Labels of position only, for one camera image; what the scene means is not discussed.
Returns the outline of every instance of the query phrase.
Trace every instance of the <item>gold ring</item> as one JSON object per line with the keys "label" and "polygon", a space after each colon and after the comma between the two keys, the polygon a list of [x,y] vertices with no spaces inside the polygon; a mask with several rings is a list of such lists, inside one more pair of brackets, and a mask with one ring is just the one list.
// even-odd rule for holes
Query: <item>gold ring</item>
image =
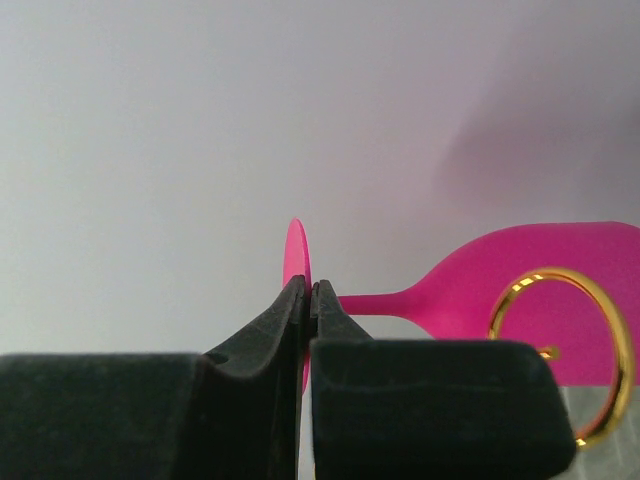
{"label": "gold ring", "polygon": [[[602,311],[613,338],[616,368],[609,396],[596,418],[576,433],[578,448],[585,450],[604,440],[617,427],[631,401],[636,365],[629,327],[616,304],[596,282],[567,268],[546,267],[522,275],[500,295],[491,315],[489,339],[498,338],[505,314],[516,297],[542,280],[566,282],[587,294]],[[538,351],[549,359],[553,358],[556,349],[547,347]]]}

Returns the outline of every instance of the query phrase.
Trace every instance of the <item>pink plastic object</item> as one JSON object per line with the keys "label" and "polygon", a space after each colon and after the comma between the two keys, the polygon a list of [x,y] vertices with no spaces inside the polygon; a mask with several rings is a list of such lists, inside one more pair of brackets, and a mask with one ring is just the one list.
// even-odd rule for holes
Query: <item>pink plastic object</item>
{"label": "pink plastic object", "polygon": [[[284,287],[292,277],[304,275],[307,293],[311,292],[311,260],[309,258],[309,246],[307,235],[302,222],[294,218],[289,224],[287,240],[284,245],[284,266],[282,268],[282,286]],[[307,388],[309,379],[309,353],[304,362],[302,377],[302,391]]]}
{"label": "pink plastic object", "polygon": [[[527,271],[546,266],[577,270],[599,283],[624,314],[640,351],[640,229],[618,222],[506,228],[459,248],[405,291],[340,301],[350,315],[402,317],[436,339],[482,339],[502,291]],[[611,381],[607,323],[591,299],[571,285],[532,286],[507,312],[501,338],[537,348],[558,346],[560,358],[550,367],[560,385]]]}

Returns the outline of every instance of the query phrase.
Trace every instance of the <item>white wall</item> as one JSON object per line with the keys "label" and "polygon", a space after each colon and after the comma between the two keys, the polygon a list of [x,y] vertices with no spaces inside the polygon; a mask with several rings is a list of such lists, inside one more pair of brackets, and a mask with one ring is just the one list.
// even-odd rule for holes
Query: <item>white wall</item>
{"label": "white wall", "polygon": [[0,351],[208,349],[279,291],[294,215],[340,293],[515,223],[640,224],[639,22],[625,0],[4,0]]}

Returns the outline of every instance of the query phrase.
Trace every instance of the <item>gold handle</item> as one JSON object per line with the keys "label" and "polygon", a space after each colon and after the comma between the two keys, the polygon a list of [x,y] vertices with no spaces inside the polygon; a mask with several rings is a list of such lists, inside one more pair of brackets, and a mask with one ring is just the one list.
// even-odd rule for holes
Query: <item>gold handle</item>
{"label": "gold handle", "polygon": [[[609,396],[596,418],[576,434],[578,448],[585,450],[604,440],[617,427],[631,401],[636,365],[629,327],[616,304],[596,282],[567,268],[546,267],[522,275],[500,295],[491,315],[489,339],[498,338],[505,314],[516,297],[542,280],[566,282],[587,294],[602,311],[613,337],[616,369]],[[558,355],[555,347],[546,347],[539,352],[546,359]]]}

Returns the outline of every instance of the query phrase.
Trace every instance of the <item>gold hoop earring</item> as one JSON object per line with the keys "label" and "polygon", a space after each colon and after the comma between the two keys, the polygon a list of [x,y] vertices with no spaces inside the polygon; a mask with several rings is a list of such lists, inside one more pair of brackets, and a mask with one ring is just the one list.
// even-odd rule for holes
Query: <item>gold hoop earring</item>
{"label": "gold hoop earring", "polygon": [[[576,433],[578,448],[585,450],[601,442],[615,430],[629,406],[636,376],[633,343],[627,322],[602,287],[587,276],[562,267],[546,267],[533,270],[522,275],[509,285],[499,297],[491,315],[489,339],[495,340],[498,338],[505,314],[518,295],[534,283],[543,280],[557,280],[569,283],[589,296],[600,308],[613,337],[616,368],[609,396],[596,418]],[[546,347],[538,350],[538,352],[546,359],[553,359],[554,356],[558,355],[558,350],[555,347]]]}

